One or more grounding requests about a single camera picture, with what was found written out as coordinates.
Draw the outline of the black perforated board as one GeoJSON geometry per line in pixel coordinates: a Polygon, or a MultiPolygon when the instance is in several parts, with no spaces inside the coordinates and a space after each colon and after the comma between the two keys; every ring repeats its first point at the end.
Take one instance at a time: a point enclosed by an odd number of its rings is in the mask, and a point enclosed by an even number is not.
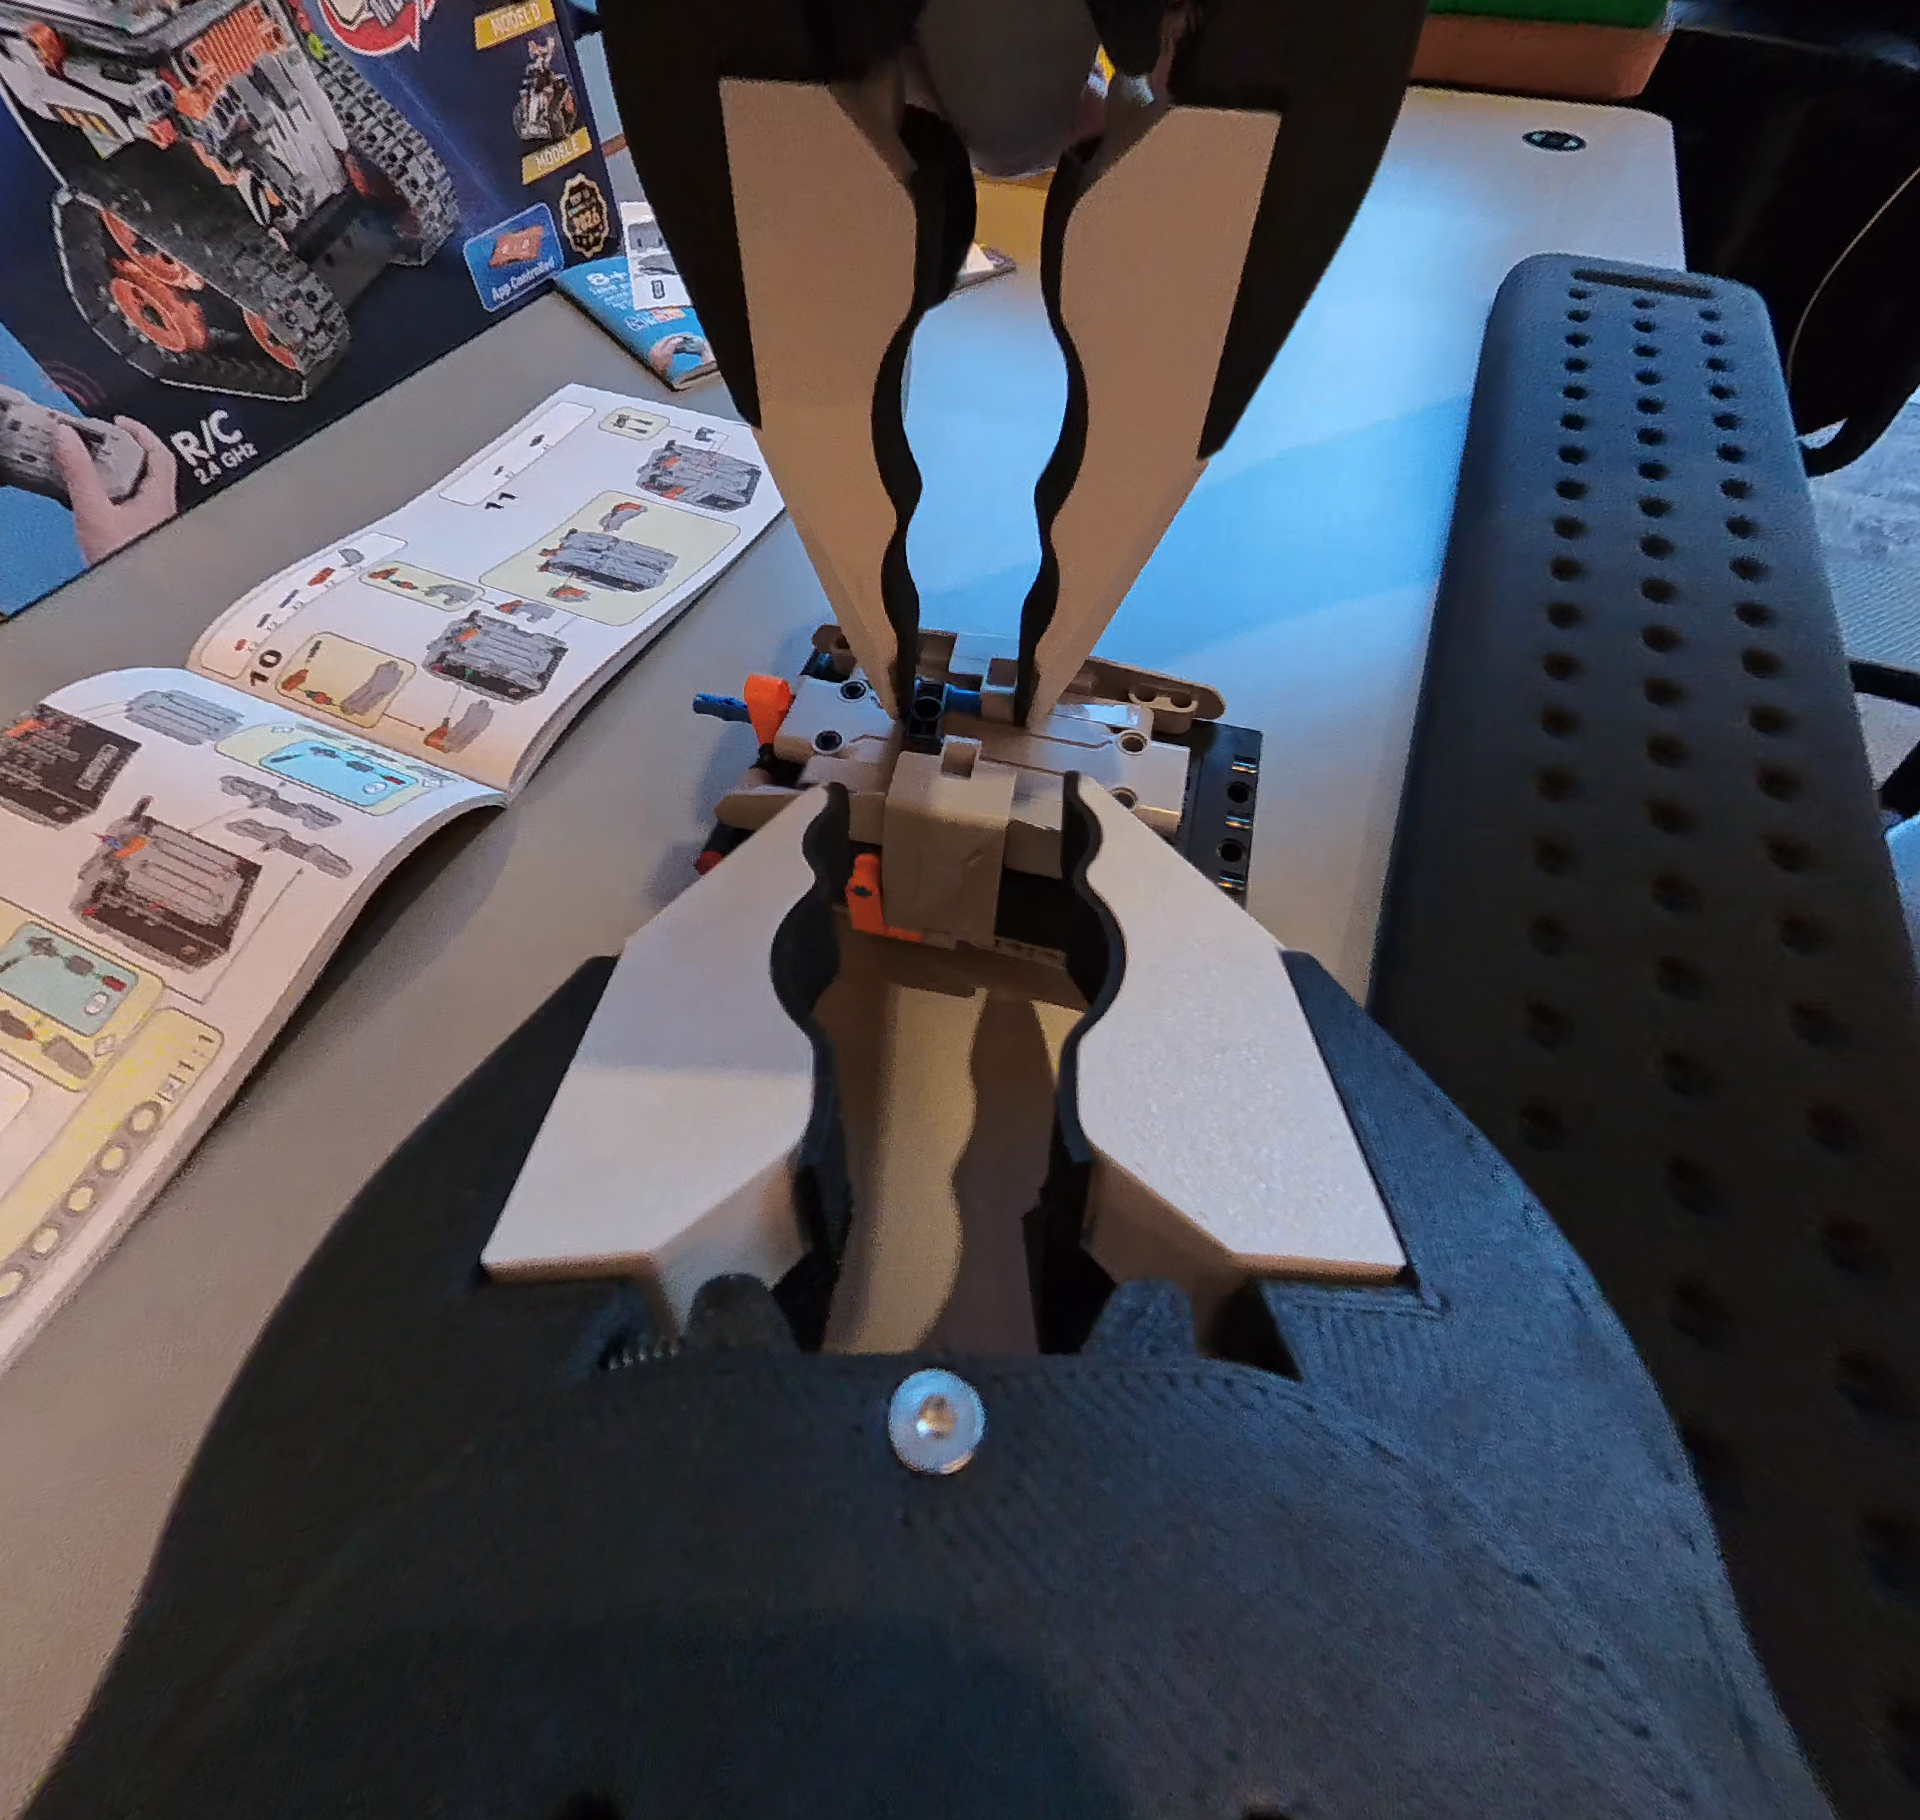
{"type": "Polygon", "coordinates": [[[1486,323],[1380,1022],[1635,1339],[1842,1816],[1916,1816],[1916,968],[1766,309],[1486,323]]]}

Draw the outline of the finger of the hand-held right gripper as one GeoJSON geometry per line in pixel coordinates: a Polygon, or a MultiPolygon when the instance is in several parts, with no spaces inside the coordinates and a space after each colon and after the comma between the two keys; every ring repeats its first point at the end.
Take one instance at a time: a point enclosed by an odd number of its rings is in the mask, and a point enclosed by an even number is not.
{"type": "Polygon", "coordinates": [[[1204,427],[1280,118],[1120,104],[1059,164],[1044,302],[1069,410],[1035,506],[1019,719],[1046,715],[1198,482],[1204,427]]]}
{"type": "Polygon", "coordinates": [[[972,246],[960,133],[896,77],[718,85],[756,430],[830,610],[886,711],[914,694],[905,533],[923,475],[903,368],[972,246]]]}

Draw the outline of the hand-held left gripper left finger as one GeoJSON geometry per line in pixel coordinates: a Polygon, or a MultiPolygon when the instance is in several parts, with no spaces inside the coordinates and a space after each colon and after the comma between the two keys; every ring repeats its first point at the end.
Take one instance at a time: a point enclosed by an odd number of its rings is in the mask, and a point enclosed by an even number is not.
{"type": "Polygon", "coordinates": [[[841,784],[796,793],[626,942],[482,1251],[493,1278],[626,1277],[687,1331],[756,1278],[820,1348],[851,1232],[830,1040],[841,784]]]}

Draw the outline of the small blue booklet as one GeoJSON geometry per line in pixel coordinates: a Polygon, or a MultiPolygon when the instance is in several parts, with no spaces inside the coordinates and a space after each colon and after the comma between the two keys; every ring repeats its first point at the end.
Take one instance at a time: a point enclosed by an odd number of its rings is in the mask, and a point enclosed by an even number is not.
{"type": "Polygon", "coordinates": [[[555,290],[671,390],[718,372],[677,272],[635,272],[626,255],[609,255],[565,265],[555,290]]]}

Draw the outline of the blue robot kit box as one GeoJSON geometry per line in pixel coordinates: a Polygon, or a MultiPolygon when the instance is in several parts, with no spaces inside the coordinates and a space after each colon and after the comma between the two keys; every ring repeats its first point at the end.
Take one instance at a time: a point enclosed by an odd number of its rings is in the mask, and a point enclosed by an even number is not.
{"type": "Polygon", "coordinates": [[[4,617],[618,248],[588,0],[2,0],[4,617]]]}

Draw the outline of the white sticker sheet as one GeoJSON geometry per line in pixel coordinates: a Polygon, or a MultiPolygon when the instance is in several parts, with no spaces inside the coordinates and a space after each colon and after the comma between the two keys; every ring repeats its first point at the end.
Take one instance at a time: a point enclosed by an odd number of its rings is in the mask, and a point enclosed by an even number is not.
{"type": "Polygon", "coordinates": [[[622,199],[618,218],[633,306],[639,309],[687,308],[690,292],[653,208],[643,199],[622,199]]]}

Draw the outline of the grey building block robot model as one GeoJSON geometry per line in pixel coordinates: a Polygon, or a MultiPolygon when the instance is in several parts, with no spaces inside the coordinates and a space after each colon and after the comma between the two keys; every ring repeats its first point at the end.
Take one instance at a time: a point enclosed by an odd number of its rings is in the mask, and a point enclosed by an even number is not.
{"type": "Polygon", "coordinates": [[[844,633],[817,629],[796,679],[695,694],[695,715],[750,730],[752,768],[718,801],[701,871],[800,790],[847,794],[851,927],[1060,963],[1069,945],[1069,777],[1095,782],[1245,904],[1263,737],[1198,681],[1088,658],[1034,723],[1014,721],[1016,646],[925,629],[915,679],[948,683],[938,748],[903,740],[844,633]]]}

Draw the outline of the grey desk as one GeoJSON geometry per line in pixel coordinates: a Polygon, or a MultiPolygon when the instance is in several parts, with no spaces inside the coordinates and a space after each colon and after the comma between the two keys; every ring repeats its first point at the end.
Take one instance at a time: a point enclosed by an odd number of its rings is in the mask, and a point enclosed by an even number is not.
{"type": "MultiPolygon", "coordinates": [[[[1413,94],[1330,272],[1102,640],[1216,683],[1263,733],[1252,914],[1353,994],[1484,320],[1537,252],[1684,261],[1667,121],[1413,94]]],[[[538,300],[10,622],[4,715],[92,671],[180,664],[229,602],[565,381],[651,391],[576,308],[538,300]]],[[[157,1206],[4,1371],[4,1816],[84,1712],[196,1440],[312,1248],[499,1040],[690,876],[743,764],[690,694],[790,666],[826,618],[775,525],[518,803],[434,835],[157,1206]]]]}

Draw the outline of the open instruction manual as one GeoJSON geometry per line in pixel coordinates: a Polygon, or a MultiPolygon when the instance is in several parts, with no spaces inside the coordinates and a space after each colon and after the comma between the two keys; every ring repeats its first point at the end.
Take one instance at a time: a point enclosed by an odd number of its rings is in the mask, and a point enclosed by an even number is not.
{"type": "Polygon", "coordinates": [[[221,612],[4,728],[2,1356],[170,1183],[371,893],[515,799],[783,509],[756,432],[565,385],[221,612]]]}

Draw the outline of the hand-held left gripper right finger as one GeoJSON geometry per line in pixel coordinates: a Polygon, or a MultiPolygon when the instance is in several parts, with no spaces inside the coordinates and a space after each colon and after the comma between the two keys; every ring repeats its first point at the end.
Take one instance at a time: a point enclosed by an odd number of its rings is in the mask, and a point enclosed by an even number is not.
{"type": "Polygon", "coordinates": [[[1285,948],[1080,773],[1063,858],[1085,1007],[1026,1211],[1038,1343],[1081,1348],[1140,1278],[1174,1286],[1198,1331],[1254,1281],[1399,1278],[1404,1244],[1285,948]]]}

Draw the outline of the green bin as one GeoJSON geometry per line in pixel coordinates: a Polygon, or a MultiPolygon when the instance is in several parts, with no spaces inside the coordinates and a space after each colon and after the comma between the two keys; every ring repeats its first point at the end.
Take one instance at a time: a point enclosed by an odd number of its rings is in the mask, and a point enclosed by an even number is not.
{"type": "Polygon", "coordinates": [[[1650,81],[1672,33],[1648,26],[1430,12],[1408,79],[1505,97],[1622,104],[1650,81]]]}

